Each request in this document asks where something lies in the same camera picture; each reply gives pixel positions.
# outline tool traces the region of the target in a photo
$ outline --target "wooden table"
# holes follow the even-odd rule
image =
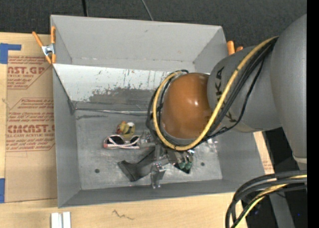
[[[48,35],[40,37],[44,44],[49,43]],[[40,48],[34,48],[35,41],[31,34],[0,33],[0,42],[23,43],[24,54],[42,55]],[[7,65],[0,64],[0,178],[5,177],[6,71]],[[255,139],[265,173],[272,173],[273,169],[262,134],[255,133]],[[66,209],[57,208],[57,199],[4,203],[0,204],[0,226],[46,228],[50,227],[51,213],[70,211],[72,228],[223,228],[225,212],[232,196],[233,193],[225,193]],[[246,222],[243,221],[240,227],[247,227]]]

